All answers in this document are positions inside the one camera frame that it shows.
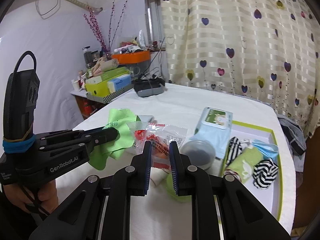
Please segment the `green rabbit towel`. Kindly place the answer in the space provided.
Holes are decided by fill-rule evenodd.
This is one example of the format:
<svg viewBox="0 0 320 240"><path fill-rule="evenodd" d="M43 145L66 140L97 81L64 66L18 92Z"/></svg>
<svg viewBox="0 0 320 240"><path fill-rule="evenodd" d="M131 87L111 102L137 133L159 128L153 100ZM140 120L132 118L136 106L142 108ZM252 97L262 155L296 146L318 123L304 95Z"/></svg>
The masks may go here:
<svg viewBox="0 0 320 240"><path fill-rule="evenodd" d="M231 174L243 184L251 178L255 165L262 161L263 155L256 147L247 147L224 170L224 175Z"/></svg>

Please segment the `black white striped sock ball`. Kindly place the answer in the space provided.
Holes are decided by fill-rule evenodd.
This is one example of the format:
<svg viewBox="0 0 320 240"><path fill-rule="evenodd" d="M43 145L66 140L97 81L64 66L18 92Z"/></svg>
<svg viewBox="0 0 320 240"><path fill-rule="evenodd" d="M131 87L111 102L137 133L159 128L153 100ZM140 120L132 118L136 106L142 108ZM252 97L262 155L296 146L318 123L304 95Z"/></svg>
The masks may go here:
<svg viewBox="0 0 320 240"><path fill-rule="evenodd" d="M253 185L258 189L268 189L277 178L278 170L272 159L260 161L253 168Z"/></svg>

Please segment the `grey sock pair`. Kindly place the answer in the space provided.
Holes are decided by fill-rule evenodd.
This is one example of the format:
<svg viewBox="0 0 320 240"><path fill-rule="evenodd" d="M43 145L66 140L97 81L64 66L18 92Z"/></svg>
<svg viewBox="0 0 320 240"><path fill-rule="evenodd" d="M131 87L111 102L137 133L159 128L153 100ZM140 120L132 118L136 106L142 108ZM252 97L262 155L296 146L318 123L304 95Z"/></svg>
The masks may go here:
<svg viewBox="0 0 320 240"><path fill-rule="evenodd" d="M137 115L137 121L153 123L154 120L153 115Z"/></svg>

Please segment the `small striped sock roll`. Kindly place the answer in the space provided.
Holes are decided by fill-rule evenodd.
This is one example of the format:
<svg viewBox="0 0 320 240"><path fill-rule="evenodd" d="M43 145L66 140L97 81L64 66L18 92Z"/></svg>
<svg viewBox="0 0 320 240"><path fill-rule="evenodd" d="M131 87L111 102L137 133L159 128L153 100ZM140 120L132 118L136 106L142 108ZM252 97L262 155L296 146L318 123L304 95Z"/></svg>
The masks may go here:
<svg viewBox="0 0 320 240"><path fill-rule="evenodd" d="M226 154L226 165L233 162L240 154L242 154L242 145L237 137L232 137L229 141L227 154Z"/></svg>

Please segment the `red snack plastic packet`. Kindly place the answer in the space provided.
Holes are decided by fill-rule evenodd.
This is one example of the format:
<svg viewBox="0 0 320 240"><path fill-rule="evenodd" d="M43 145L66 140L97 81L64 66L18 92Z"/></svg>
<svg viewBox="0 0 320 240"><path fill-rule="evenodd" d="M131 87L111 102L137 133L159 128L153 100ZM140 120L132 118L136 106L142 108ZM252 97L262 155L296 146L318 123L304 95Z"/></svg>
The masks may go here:
<svg viewBox="0 0 320 240"><path fill-rule="evenodd" d="M166 124L152 124L135 121L127 124L134 138L130 148L133 154L143 152L146 141L151 142L152 166L163 170L170 169L169 144L175 141L178 147L182 146L187 135L187 129Z"/></svg>

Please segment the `stack of green boxes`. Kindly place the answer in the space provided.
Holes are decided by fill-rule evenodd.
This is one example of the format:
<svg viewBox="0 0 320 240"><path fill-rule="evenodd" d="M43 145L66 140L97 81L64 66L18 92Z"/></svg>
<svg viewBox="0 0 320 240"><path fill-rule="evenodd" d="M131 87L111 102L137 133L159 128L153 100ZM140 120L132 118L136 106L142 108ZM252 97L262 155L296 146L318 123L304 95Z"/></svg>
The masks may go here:
<svg viewBox="0 0 320 240"><path fill-rule="evenodd" d="M106 71L100 76L89 78L85 83L88 100L103 104L111 102L131 88L131 75L126 67Z"/></svg>

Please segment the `green shallow cardboard box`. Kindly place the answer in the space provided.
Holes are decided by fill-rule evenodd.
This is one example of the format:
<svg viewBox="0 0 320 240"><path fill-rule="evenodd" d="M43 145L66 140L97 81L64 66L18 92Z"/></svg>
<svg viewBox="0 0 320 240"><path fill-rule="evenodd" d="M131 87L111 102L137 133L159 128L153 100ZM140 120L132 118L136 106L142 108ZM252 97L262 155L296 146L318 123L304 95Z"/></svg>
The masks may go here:
<svg viewBox="0 0 320 240"><path fill-rule="evenodd" d="M279 148L269 128L233 121L220 176L231 174L280 219L283 183Z"/></svg>

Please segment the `green lidded jar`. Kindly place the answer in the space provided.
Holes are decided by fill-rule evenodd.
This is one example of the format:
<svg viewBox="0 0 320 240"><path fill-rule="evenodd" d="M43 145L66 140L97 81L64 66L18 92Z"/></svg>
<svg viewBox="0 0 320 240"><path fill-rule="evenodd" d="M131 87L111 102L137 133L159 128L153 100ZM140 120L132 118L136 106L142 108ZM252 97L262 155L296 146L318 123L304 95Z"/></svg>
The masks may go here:
<svg viewBox="0 0 320 240"><path fill-rule="evenodd" d="M169 174L167 176L167 178L165 179L165 187L166 187L168 195L172 199L174 199L175 201L180 202L180 203L189 203L189 202L191 202L191 196L178 196L176 194L171 174Z"/></svg>

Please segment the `grey lidded plastic container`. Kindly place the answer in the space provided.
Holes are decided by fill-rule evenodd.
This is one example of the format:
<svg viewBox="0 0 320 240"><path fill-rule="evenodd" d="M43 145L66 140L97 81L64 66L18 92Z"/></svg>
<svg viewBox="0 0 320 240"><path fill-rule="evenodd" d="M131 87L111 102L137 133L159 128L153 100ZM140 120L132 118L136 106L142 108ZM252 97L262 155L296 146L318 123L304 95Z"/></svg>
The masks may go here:
<svg viewBox="0 0 320 240"><path fill-rule="evenodd" d="M180 149L180 153L189 157L191 165L207 170L216 157L213 146L203 140L190 140Z"/></svg>

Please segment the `wet wipes pack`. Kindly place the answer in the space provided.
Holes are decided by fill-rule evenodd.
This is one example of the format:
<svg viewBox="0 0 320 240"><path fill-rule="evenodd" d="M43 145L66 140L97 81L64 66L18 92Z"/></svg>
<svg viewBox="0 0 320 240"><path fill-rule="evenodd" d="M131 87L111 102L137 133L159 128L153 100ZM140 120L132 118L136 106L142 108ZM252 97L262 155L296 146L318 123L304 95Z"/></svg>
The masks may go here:
<svg viewBox="0 0 320 240"><path fill-rule="evenodd" d="M223 159L231 135L232 120L231 112L205 107L190 140L209 142L215 150L216 157Z"/></svg>

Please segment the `orange tray with clutter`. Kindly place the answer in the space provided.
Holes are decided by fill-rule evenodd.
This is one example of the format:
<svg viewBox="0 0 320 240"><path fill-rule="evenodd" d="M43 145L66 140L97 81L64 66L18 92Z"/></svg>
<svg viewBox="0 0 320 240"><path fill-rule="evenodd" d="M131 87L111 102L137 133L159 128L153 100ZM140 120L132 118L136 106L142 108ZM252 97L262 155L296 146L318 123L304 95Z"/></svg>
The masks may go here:
<svg viewBox="0 0 320 240"><path fill-rule="evenodd" d="M149 61L151 58L146 46L140 46L138 43L128 43L114 49L111 57L116 59L119 64L136 64Z"/></svg>

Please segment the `purple dried flower branches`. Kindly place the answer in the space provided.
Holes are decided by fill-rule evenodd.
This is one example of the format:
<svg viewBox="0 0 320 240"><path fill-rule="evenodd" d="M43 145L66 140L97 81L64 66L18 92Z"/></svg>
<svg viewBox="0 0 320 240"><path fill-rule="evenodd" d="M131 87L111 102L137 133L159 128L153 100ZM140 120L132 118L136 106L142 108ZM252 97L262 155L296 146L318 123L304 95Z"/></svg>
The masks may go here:
<svg viewBox="0 0 320 240"><path fill-rule="evenodd" d="M103 12L103 8L93 8L92 6L86 5L85 9L87 13L83 14L83 18L91 29L95 39L98 41L101 53L103 56L111 57L113 46L116 42L116 36L118 35L120 24L124 21L125 12L127 10L128 1L125 0L121 11L117 15L116 12L116 1L112 0L110 15L108 20L105 16L98 16Z"/></svg>

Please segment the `pile of clothes on chair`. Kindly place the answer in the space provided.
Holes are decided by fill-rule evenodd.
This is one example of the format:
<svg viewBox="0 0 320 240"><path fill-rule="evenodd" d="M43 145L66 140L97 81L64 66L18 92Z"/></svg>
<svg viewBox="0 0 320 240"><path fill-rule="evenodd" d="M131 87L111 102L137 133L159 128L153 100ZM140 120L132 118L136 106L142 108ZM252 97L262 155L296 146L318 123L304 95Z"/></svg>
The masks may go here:
<svg viewBox="0 0 320 240"><path fill-rule="evenodd" d="M306 152L306 142L300 126L284 115L277 115L283 133L291 147L292 153L302 156Z"/></svg>

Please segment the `heart pattern curtain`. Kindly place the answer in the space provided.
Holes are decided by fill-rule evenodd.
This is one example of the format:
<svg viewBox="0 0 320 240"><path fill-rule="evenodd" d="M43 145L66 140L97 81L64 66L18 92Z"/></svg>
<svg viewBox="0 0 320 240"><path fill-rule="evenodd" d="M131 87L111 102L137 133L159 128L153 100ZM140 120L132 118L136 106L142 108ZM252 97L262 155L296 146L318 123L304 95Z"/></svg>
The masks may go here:
<svg viewBox="0 0 320 240"><path fill-rule="evenodd" d="M160 0L169 81L319 127L319 20L305 0Z"/></svg>

